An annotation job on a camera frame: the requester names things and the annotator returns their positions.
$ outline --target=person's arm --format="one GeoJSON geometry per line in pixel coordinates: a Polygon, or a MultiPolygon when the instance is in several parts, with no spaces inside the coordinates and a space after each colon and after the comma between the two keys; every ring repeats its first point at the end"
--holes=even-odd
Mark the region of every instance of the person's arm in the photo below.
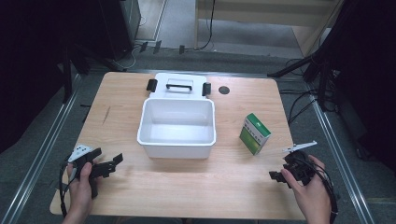
{"type": "MultiPolygon", "coordinates": [[[[67,173],[70,176],[73,167],[71,164],[67,166],[67,173]]],[[[63,224],[84,223],[85,218],[92,210],[91,186],[89,176],[92,165],[87,162],[81,170],[79,180],[75,179],[70,183],[70,208],[67,216],[64,218],[63,224]]]]}
{"type": "MultiPolygon", "coordinates": [[[[309,159],[324,169],[324,163],[313,156],[309,159]]],[[[332,205],[330,197],[318,175],[314,175],[308,185],[301,186],[290,171],[281,170],[294,191],[297,204],[303,212],[308,224],[329,224],[332,205]]]]}

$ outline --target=black handle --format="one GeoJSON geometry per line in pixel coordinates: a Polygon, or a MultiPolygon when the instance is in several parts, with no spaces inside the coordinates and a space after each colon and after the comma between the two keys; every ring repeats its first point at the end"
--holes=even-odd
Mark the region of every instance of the black handle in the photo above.
{"type": "Polygon", "coordinates": [[[96,198],[98,196],[98,186],[96,184],[96,181],[92,178],[90,178],[90,185],[91,185],[91,198],[96,198]]]}
{"type": "Polygon", "coordinates": [[[166,84],[166,89],[169,89],[171,87],[179,87],[179,88],[189,88],[190,91],[192,91],[192,86],[187,86],[187,85],[175,85],[175,84],[166,84]]]}

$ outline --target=tripod leg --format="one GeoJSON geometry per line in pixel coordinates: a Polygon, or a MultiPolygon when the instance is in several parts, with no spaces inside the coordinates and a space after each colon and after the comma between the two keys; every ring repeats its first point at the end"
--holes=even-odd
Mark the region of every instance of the tripod leg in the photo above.
{"type": "Polygon", "coordinates": [[[300,61],[298,61],[297,63],[294,63],[294,64],[292,64],[292,65],[290,65],[290,66],[288,66],[288,67],[286,67],[286,68],[284,68],[284,69],[282,69],[282,70],[280,70],[278,72],[275,72],[275,73],[272,73],[272,74],[268,74],[267,76],[268,77],[283,77],[287,73],[289,73],[291,71],[294,71],[295,69],[297,69],[297,68],[299,68],[301,66],[304,66],[307,63],[310,63],[311,60],[312,60],[312,57],[314,57],[314,54],[312,54],[312,55],[310,55],[308,57],[305,57],[305,58],[301,59],[300,61]]]}

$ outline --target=metal rail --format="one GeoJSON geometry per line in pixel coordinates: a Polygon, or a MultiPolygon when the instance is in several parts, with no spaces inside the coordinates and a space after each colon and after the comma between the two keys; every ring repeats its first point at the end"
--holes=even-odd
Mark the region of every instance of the metal rail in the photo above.
{"type": "Polygon", "coordinates": [[[64,122],[67,119],[71,108],[73,107],[73,104],[77,97],[78,89],[81,85],[81,80],[81,76],[77,74],[73,82],[73,86],[75,87],[75,89],[72,92],[71,97],[65,104],[62,105],[57,117],[55,118],[55,121],[52,123],[52,126],[50,127],[43,144],[38,150],[37,155],[35,156],[35,159],[29,168],[29,171],[27,172],[25,178],[22,180],[21,184],[18,186],[11,205],[9,206],[6,215],[3,217],[1,223],[17,223],[23,207],[26,205],[26,202],[29,199],[32,190],[35,187],[35,182],[40,176],[40,173],[47,161],[47,158],[52,151],[52,147],[59,135],[59,132],[64,126],[64,122]]]}

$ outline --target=green and white box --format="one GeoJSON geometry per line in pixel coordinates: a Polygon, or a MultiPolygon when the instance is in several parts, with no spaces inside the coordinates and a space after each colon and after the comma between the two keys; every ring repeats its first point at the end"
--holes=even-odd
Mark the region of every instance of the green and white box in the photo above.
{"type": "Polygon", "coordinates": [[[253,114],[247,115],[239,138],[245,143],[253,155],[257,155],[271,136],[271,132],[253,114]]]}

